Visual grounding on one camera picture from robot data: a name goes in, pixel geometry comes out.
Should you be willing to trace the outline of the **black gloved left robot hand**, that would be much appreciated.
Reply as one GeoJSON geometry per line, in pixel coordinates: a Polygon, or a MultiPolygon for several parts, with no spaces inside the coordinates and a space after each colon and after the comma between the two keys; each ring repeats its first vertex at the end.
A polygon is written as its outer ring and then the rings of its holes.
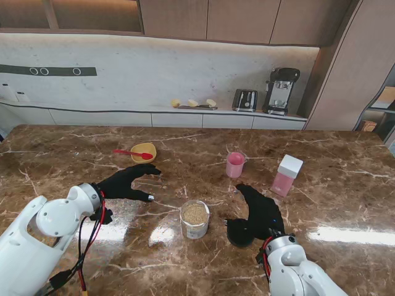
{"type": "Polygon", "coordinates": [[[129,199],[142,202],[152,202],[154,197],[146,192],[132,189],[131,184],[135,179],[144,175],[160,175],[161,171],[151,163],[130,166],[114,173],[112,176],[97,183],[99,193],[104,194],[105,199],[129,199]]]}

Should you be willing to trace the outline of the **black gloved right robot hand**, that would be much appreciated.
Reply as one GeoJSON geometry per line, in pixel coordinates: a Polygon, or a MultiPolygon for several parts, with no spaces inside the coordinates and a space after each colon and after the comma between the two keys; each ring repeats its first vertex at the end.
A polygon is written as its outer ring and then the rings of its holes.
{"type": "Polygon", "coordinates": [[[249,208],[247,229],[256,239],[266,240],[272,232],[285,234],[284,222],[275,201],[249,185],[236,185],[249,208]]]}

